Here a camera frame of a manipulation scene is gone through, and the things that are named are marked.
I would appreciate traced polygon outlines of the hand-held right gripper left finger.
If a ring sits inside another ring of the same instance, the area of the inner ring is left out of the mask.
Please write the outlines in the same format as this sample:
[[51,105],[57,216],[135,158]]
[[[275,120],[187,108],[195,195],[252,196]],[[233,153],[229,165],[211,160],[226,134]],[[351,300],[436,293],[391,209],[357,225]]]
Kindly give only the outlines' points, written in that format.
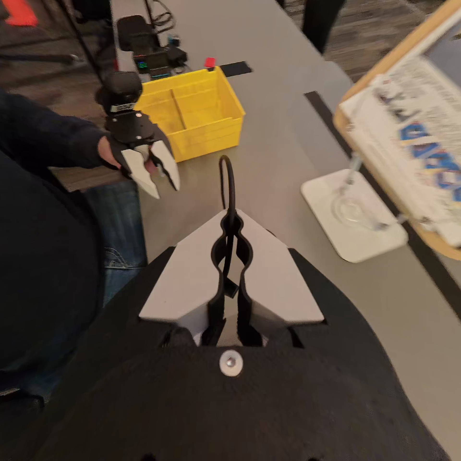
[[219,270],[212,248],[222,236],[222,210],[182,239],[155,283],[139,318],[188,329],[196,345],[209,326],[208,303],[218,293]]

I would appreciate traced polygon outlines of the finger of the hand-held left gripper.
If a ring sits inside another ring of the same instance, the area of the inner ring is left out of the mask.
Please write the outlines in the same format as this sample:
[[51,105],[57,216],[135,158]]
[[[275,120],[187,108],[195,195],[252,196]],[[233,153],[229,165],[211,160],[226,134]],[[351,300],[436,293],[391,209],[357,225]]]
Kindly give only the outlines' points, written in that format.
[[176,191],[180,191],[181,179],[179,170],[174,155],[167,143],[162,139],[156,140],[149,147],[148,151],[151,162],[168,177],[172,187]]
[[145,163],[149,160],[149,147],[135,147],[121,151],[120,164],[128,176],[147,194],[160,199],[158,188],[146,169]]

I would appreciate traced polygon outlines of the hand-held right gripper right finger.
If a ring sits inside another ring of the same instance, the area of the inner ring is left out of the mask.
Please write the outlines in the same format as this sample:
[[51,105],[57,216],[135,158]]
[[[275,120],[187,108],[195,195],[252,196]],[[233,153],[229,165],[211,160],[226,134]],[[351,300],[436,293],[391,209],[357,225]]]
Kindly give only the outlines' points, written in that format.
[[236,255],[243,264],[237,298],[237,334],[244,346],[263,346],[280,329],[325,320],[290,249],[236,210]]

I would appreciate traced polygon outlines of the yellow plastic bin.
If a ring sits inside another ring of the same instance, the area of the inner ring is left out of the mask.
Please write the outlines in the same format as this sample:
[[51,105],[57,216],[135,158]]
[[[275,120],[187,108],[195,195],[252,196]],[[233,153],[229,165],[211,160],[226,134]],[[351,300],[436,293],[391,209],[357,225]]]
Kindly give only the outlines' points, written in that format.
[[176,163],[238,146],[245,117],[221,67],[144,83],[134,108],[168,137]]

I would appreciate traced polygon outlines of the person's left forearm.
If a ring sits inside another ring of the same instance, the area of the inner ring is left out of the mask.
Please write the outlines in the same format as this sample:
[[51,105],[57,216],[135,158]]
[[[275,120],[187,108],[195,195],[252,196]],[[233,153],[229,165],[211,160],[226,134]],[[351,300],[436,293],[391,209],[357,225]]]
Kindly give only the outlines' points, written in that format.
[[85,169],[107,165],[98,152],[103,137],[93,122],[0,91],[1,153],[17,163]]

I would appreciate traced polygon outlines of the person's left hand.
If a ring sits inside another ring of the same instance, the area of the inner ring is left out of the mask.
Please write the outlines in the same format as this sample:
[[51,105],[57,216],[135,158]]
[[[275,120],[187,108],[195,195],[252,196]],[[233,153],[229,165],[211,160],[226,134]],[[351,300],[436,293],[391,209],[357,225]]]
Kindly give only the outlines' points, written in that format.
[[108,167],[115,168],[124,176],[130,177],[131,170],[122,154],[127,149],[128,146],[117,141],[111,134],[101,137],[97,146],[100,158]]

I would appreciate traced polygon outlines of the person's legs in jeans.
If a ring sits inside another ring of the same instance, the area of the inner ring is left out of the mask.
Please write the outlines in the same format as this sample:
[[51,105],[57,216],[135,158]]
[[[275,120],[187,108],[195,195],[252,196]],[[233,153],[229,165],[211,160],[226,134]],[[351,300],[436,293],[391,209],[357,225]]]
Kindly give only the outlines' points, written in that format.
[[82,201],[85,210],[94,218],[104,245],[104,285],[101,286],[98,308],[88,321],[76,327],[73,343],[62,343],[62,355],[53,350],[53,361],[47,367],[15,370],[1,375],[1,395],[23,391],[47,403],[56,389],[66,366],[97,316],[108,302],[142,268],[147,266],[147,253],[142,227],[139,193],[133,182],[118,182],[74,192],[72,197]]

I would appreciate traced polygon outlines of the black electronics box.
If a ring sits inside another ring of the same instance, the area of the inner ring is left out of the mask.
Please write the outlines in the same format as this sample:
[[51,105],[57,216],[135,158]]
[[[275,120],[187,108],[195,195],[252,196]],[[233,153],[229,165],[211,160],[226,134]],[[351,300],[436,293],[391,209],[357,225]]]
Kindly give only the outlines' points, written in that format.
[[169,78],[187,66],[188,55],[175,39],[161,46],[158,35],[143,16],[133,15],[117,21],[118,43],[128,53],[142,83]]

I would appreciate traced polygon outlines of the small black table strip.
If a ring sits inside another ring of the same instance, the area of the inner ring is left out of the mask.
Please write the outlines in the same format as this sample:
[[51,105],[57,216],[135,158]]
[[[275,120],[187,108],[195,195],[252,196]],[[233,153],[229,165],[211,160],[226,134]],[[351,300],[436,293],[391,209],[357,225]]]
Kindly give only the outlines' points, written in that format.
[[246,61],[233,62],[220,66],[226,78],[244,75],[253,72],[253,69],[246,63]]

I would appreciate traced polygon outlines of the orange cone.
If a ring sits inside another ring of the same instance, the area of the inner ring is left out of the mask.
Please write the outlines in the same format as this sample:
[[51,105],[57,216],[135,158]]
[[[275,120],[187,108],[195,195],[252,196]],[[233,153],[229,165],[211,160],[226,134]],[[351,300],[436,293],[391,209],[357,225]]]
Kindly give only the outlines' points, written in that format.
[[1,7],[6,12],[4,22],[15,27],[36,27],[38,19],[26,0],[1,0]]

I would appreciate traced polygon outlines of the printed instruction sheet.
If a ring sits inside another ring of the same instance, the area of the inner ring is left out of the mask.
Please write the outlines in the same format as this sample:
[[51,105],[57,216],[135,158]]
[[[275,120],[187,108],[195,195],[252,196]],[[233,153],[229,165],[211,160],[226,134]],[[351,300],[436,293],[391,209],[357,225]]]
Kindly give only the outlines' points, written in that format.
[[460,22],[341,104],[410,213],[460,248]]

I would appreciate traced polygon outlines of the black office chair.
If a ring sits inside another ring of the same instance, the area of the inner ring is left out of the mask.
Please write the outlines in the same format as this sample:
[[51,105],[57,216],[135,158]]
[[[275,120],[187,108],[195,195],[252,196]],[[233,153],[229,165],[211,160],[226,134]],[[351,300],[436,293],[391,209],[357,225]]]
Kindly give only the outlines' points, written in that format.
[[321,55],[325,52],[331,29],[345,2],[345,0],[305,2],[302,32]]

